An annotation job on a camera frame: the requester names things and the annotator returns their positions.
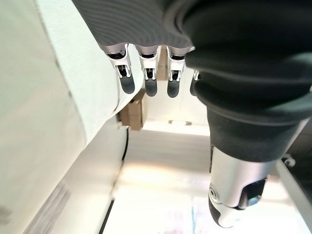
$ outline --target cardboard box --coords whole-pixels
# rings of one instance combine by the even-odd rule
[[[130,126],[132,130],[141,130],[146,120],[145,90],[137,95],[119,112],[122,125]]]
[[[158,66],[156,78],[157,78],[157,80],[168,80],[168,68],[167,68],[167,66]]]

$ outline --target robotic hand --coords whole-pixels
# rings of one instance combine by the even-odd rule
[[[169,96],[178,93],[184,60],[196,70],[191,92],[207,106],[214,145],[209,208],[218,225],[233,226],[259,201],[271,167],[312,116],[312,3],[73,2],[125,92],[134,91],[126,43],[137,45],[150,96],[158,45],[168,45]]]
[[[312,3],[174,1],[164,25],[195,50],[191,91],[214,145],[209,208],[229,228],[256,204],[275,162],[312,115]]]

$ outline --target silver robotic arm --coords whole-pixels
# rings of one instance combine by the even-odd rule
[[[214,221],[232,227],[243,210],[260,200],[274,161],[248,162],[231,157],[216,147],[212,155],[209,209]]]

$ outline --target white fabric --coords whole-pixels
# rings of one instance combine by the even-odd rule
[[[136,90],[128,95],[123,92],[109,59],[72,1],[36,1],[89,143],[105,121],[121,110],[142,87],[143,73],[137,51],[133,45],[129,46]]]
[[[33,0],[0,9],[0,234],[21,234],[86,140]]]

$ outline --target metal bracket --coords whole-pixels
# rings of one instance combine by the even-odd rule
[[[144,79],[156,79],[156,73],[157,73],[157,66],[158,66],[158,61],[159,61],[159,49],[160,47],[157,48],[157,50],[153,53],[152,58],[147,58],[144,57],[144,55],[139,54],[140,58],[140,63],[141,63],[141,68],[144,74]]]
[[[173,53],[170,52],[168,47],[167,52],[168,52],[169,81],[176,80],[177,82],[179,82],[181,80],[185,64],[184,55],[174,55]]]
[[[119,78],[130,77],[131,72],[131,62],[128,53],[128,44],[125,44],[124,55],[122,58],[114,58],[114,54],[108,54],[108,58],[111,61],[114,69],[116,70]]]

